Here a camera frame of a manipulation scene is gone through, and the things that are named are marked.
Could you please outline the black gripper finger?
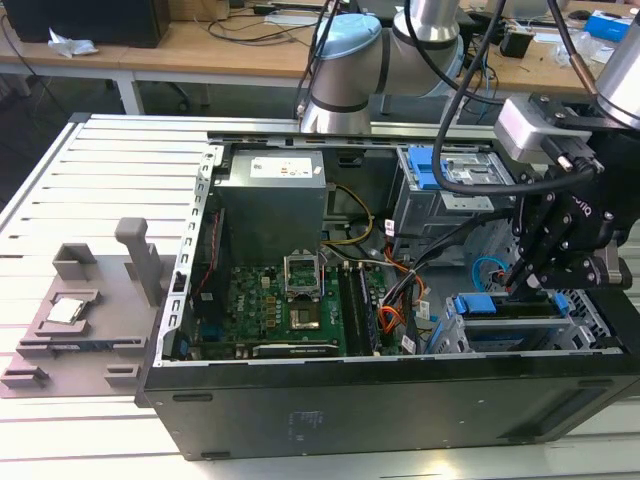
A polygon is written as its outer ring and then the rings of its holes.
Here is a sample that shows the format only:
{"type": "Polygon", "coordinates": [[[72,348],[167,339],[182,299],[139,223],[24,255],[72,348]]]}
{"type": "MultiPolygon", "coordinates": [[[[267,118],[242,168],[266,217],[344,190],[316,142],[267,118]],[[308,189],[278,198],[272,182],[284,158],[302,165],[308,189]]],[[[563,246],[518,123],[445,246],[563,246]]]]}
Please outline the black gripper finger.
{"type": "Polygon", "coordinates": [[[564,193],[523,196],[518,207],[512,230],[519,257],[508,273],[505,288],[513,298],[528,298],[545,282],[545,271],[562,249],[573,215],[564,193]]]}
{"type": "Polygon", "coordinates": [[[525,284],[534,289],[590,289],[603,279],[603,259],[596,254],[560,252],[531,265],[532,270],[525,272],[525,284]]]}

